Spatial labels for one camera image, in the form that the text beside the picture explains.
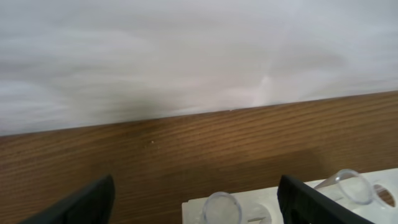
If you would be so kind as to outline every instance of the clear plastic cup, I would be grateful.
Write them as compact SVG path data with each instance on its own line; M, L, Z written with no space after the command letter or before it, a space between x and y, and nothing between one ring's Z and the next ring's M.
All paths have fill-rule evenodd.
M241 224L242 208L229 193L216 192L207 199L203 206L204 224Z
M349 210L369 205L374 196L371 184L360 173L351 169L340 170L314 189Z

